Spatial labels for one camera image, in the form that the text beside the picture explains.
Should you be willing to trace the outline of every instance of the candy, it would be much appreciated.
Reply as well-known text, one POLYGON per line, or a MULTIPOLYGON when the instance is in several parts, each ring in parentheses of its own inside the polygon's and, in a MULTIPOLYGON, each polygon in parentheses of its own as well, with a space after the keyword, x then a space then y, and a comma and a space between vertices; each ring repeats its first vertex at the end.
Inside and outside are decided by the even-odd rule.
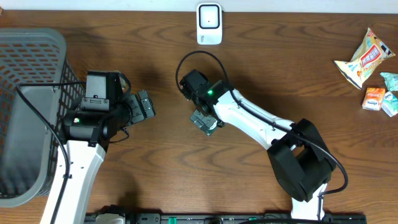
POLYGON ((383 88, 368 88, 366 90, 365 99, 362 103, 362 108, 366 110, 377 110, 381 109, 381 103, 384 98, 386 90, 383 88))
POLYGON ((335 60, 335 65, 350 83, 362 90, 362 84, 371 76, 376 67, 383 60, 393 56, 395 54, 368 28, 368 33, 351 61, 335 60))
POLYGON ((389 91, 398 91, 398 74, 382 72, 380 75, 384 77, 384 83, 389 91))
POLYGON ((398 99, 390 91, 384 95, 381 108, 392 117, 398 113, 398 99))

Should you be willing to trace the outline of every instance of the white device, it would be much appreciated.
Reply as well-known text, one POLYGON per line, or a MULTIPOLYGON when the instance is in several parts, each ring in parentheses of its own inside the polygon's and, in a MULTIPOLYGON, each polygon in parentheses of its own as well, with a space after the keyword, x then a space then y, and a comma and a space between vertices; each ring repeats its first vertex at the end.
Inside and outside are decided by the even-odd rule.
POLYGON ((197 41, 201 45, 220 44, 223 38, 223 15, 217 3, 201 3, 197 7, 197 41))

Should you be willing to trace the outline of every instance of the mesh basket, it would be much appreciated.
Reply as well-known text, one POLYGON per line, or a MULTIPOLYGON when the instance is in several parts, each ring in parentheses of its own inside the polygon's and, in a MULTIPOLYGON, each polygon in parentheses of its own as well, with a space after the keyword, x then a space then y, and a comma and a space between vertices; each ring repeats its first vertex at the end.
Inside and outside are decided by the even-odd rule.
MULTIPOLYGON (((44 123, 17 96, 23 83, 77 81, 65 39, 52 29, 0 29, 0 207, 15 207, 48 194, 57 165, 57 143, 44 123)), ((80 85, 27 86, 26 98, 60 130, 80 85)))

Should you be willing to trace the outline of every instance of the wire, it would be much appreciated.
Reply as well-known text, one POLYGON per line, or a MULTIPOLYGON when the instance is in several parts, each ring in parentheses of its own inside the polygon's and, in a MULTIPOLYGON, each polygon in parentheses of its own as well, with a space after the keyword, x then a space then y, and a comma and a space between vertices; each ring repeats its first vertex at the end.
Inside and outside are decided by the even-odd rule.
POLYGON ((130 133, 129 133, 129 131, 128 131, 126 128, 127 128, 127 127, 120 128, 120 130, 121 130, 124 134, 126 134, 126 137, 125 137, 125 138, 122 138, 122 139, 117 140, 117 141, 110 141, 109 143, 117 143, 117 142, 121 142, 121 141, 124 141, 124 140, 129 139, 130 133))
POLYGON ((26 105, 33 111, 33 113, 35 113, 40 118, 40 120, 43 121, 43 123, 46 125, 47 129, 50 130, 50 132, 52 133, 53 137, 58 142, 58 145, 60 146, 62 154, 63 154, 63 158, 65 159, 65 174, 63 175, 63 182, 62 182, 62 185, 61 185, 60 193, 58 195, 58 199, 57 199, 57 202, 56 202, 55 207, 54 207, 54 212, 53 212, 52 217, 51 217, 51 222, 50 222, 51 224, 53 224, 55 222, 55 219, 56 219, 57 213, 58 213, 58 209, 60 207, 61 200, 62 200, 62 197, 63 197, 63 193, 65 191, 65 187, 67 186, 68 179, 71 178, 70 174, 69 174, 69 172, 70 172, 69 157, 68 157, 68 154, 67 154, 67 151, 66 151, 65 147, 61 143, 61 140, 60 140, 58 134, 55 132, 55 130, 52 127, 52 125, 44 118, 44 116, 24 96, 24 94, 21 92, 21 87, 22 86, 65 86, 65 85, 77 85, 77 84, 85 84, 85 83, 86 82, 20 83, 20 84, 17 85, 17 93, 18 93, 19 97, 26 103, 26 105))
MULTIPOLYGON (((225 70, 225 68, 224 68, 224 65, 221 63, 221 61, 220 61, 215 55, 213 55, 213 54, 210 53, 210 52, 207 52, 207 51, 204 51, 204 50, 196 50, 196 51, 193 51, 193 52, 190 52, 190 53, 186 54, 186 56, 184 56, 184 58, 181 59, 179 65, 178 65, 178 67, 177 67, 177 71, 175 72, 175 80, 176 80, 176 83, 177 83, 177 88, 178 88, 181 92, 182 92, 181 87, 180 87, 180 85, 178 84, 178 71, 180 70, 181 64, 184 62, 184 60, 185 60, 187 57, 189 57, 189 56, 191 56, 191 55, 193 55, 193 54, 207 54, 207 55, 213 57, 213 58, 218 62, 218 64, 220 65, 220 67, 221 67, 221 69, 222 69, 222 71, 223 71, 223 73, 224 73, 224 76, 225 76, 225 79, 226 79, 227 84, 230 84, 229 78, 228 78, 228 74, 226 73, 226 70, 225 70)), ((310 145, 316 147, 317 149, 321 150, 321 152, 323 152, 329 159, 331 159, 331 160, 338 166, 338 168, 341 170, 341 172, 343 173, 343 177, 344 177, 344 184, 343 184, 341 187, 339 187, 338 189, 328 190, 328 191, 325 191, 325 192, 320 192, 320 194, 318 195, 318 199, 319 199, 319 203, 318 203, 318 204, 319 204, 319 206, 318 206, 318 213, 317 213, 317 216, 318 216, 318 220, 320 220, 320 213, 321 213, 321 209, 322 209, 320 205, 322 204, 323 196, 324 196, 324 195, 328 195, 328 194, 335 194, 335 193, 341 192, 341 191, 343 191, 345 188, 347 188, 347 185, 348 185, 348 175, 347 175, 347 172, 346 172, 346 170, 344 169, 343 165, 342 165, 342 164, 339 162, 339 160, 336 159, 332 154, 330 154, 329 152, 327 152, 326 150, 324 150, 324 149, 323 149, 322 147, 320 147, 319 145, 315 144, 313 141, 311 141, 311 140, 309 140, 309 139, 307 139, 307 138, 301 137, 299 134, 296 134, 296 133, 294 133, 294 132, 291 131, 291 130, 288 130, 288 129, 282 127, 282 126, 279 126, 279 125, 277 125, 275 122, 269 121, 269 120, 263 118, 262 116, 260 116, 259 114, 257 114, 257 113, 255 113, 255 112, 251 111, 251 110, 250 110, 249 108, 247 108, 241 101, 239 101, 239 100, 237 99, 237 97, 236 97, 235 94, 233 93, 233 88, 232 88, 231 85, 229 85, 229 92, 231 93, 232 98, 233 98, 234 101, 238 104, 238 106, 242 107, 242 109, 244 109, 245 111, 247 111, 249 114, 253 115, 254 117, 256 117, 257 119, 259 119, 260 121, 263 121, 263 122, 265 122, 266 124, 272 126, 273 128, 279 129, 279 130, 285 132, 286 134, 288 134, 288 135, 290 135, 290 136, 293 136, 293 137, 295 137, 296 139, 298 139, 298 140, 300 140, 300 141, 302 141, 302 142, 306 142, 307 144, 310 144, 310 145)))

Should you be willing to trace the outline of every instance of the wooden table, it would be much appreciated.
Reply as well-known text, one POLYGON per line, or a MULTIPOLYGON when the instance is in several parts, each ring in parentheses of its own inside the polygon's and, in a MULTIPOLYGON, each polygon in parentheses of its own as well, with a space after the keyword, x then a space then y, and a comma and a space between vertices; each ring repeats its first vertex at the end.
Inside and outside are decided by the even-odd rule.
MULTIPOLYGON (((332 60, 349 60, 371 27, 398 53, 395 15, 224 13, 221 45, 199 46, 192 12, 4 11, 0 27, 51 27, 67 41, 69 62, 84 80, 88 70, 119 70, 133 91, 146 89, 157 115, 133 126, 131 138, 109 147, 88 211, 103 205, 154 208, 165 213, 263 213, 289 210, 265 150, 233 126, 211 137, 189 120, 194 110, 175 86, 180 59, 208 50, 224 63, 233 85, 253 103, 282 118, 307 118, 344 164, 348 188, 325 198, 332 212, 366 214, 369 223, 398 222, 398 117, 363 110, 364 91, 348 83, 332 60)), ((384 87, 383 62, 365 86, 384 87)), ((209 57, 197 68, 223 79, 209 57)), ((333 173, 329 189, 343 183, 333 173)), ((38 223, 46 197, 0 209, 1 223, 38 223)))

